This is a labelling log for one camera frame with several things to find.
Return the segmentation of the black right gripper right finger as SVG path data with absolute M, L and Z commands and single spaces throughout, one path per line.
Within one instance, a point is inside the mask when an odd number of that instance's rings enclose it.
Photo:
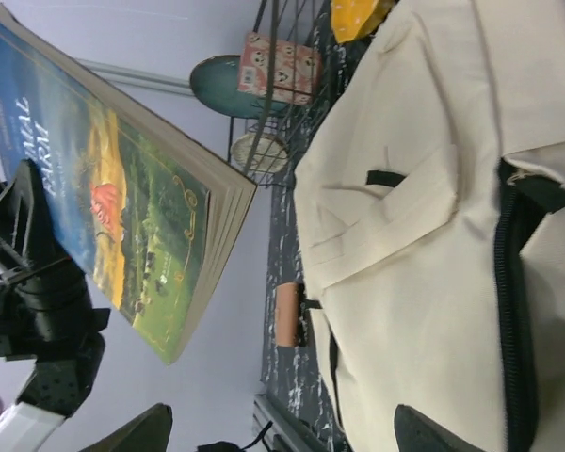
M 400 452 L 482 452 L 408 405 L 398 405 L 394 416 Z

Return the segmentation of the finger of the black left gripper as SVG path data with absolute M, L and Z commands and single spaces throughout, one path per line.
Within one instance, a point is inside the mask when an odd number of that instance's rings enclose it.
M 69 264 L 71 256 L 57 241 L 40 171 L 26 159 L 2 193 L 6 214 L 5 269 L 44 273 Z

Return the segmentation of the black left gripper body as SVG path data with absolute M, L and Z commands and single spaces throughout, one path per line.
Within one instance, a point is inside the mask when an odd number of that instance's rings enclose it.
M 70 418 L 93 388 L 110 311 L 93 307 L 86 274 L 72 258 L 44 273 L 5 269 L 7 185 L 0 181 L 0 358 L 34 362 L 17 401 Z

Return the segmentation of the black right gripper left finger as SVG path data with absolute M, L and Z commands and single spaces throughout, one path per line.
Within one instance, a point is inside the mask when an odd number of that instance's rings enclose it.
M 165 452 L 172 425 L 171 406 L 156 403 L 82 452 Z

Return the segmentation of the blue Animal Farm book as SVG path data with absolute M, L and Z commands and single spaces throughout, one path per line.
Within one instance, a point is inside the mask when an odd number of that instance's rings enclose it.
M 0 3 L 0 160 L 38 169 L 62 247 L 165 364 L 181 356 L 255 183 Z

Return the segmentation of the cream canvas backpack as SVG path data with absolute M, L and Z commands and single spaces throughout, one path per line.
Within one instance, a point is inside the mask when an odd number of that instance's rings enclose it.
M 356 451 L 408 405 L 565 451 L 565 1 L 402 1 L 296 168 L 319 371 Z

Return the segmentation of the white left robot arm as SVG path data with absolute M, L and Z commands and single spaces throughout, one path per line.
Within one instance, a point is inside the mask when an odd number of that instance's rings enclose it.
M 21 392 L 0 397 L 0 451 L 37 451 L 89 397 L 110 311 L 56 238 L 40 171 L 23 160 L 0 180 L 0 358 L 32 360 Z

